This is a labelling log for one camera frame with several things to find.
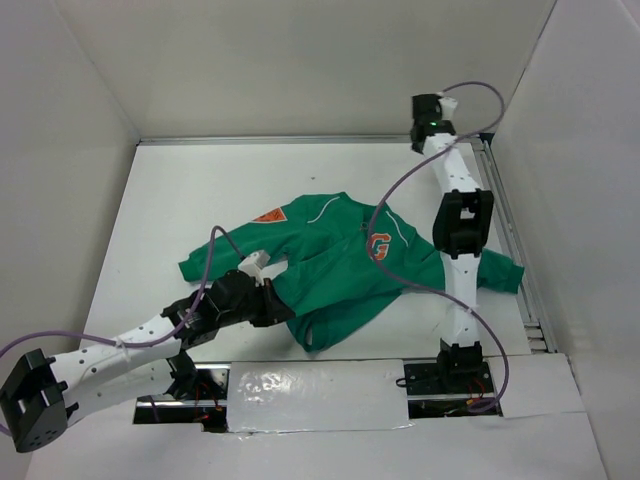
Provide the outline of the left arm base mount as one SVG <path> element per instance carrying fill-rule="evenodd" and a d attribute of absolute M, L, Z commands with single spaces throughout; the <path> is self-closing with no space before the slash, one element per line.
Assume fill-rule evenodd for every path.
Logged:
<path fill-rule="evenodd" d="M 197 424 L 207 431 L 227 430 L 229 363 L 199 362 L 164 394 L 139 397 L 135 425 Z"/>

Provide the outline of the green jacket with white lining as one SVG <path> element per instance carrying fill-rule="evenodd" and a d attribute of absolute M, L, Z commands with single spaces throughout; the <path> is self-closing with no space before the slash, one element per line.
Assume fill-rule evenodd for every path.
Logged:
<path fill-rule="evenodd" d="M 362 222 L 369 227 L 360 231 Z M 273 281 L 296 317 L 287 326 L 307 352 L 343 341 L 393 303 L 404 287 L 385 271 L 436 290 L 445 287 L 439 252 L 389 207 L 346 193 L 302 195 L 203 245 L 179 262 L 183 279 L 215 280 L 238 253 L 265 250 L 287 267 Z"/>

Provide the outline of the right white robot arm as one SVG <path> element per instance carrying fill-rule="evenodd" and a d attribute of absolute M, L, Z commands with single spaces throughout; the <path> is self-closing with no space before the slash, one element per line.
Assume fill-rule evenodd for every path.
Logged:
<path fill-rule="evenodd" d="M 447 329 L 440 340 L 436 379 L 448 393 L 465 393 L 479 379 L 483 352 L 473 316 L 481 254 L 487 243 L 494 196 L 469 172 L 452 124 L 457 101 L 442 93 L 411 99 L 411 148 L 431 160 L 442 199 L 432 239 L 445 275 Z"/>

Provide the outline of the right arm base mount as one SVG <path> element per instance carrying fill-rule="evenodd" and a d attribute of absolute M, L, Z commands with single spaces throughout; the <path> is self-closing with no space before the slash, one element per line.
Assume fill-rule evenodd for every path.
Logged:
<path fill-rule="evenodd" d="M 445 377 L 435 361 L 417 360 L 403 364 L 404 373 L 396 386 L 407 396 L 408 416 L 412 420 L 500 415 L 491 404 L 496 394 L 487 362 L 477 373 Z"/>

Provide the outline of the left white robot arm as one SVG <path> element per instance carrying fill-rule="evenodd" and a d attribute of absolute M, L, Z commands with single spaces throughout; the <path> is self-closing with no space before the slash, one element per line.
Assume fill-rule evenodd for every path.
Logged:
<path fill-rule="evenodd" d="M 1 387 L 1 411 L 19 453 L 38 450 L 81 419 L 138 397 L 194 394 L 200 382 L 189 349 L 220 329 L 292 319 L 271 280 L 231 270 L 151 320 L 106 342 L 47 356 L 22 355 Z"/>

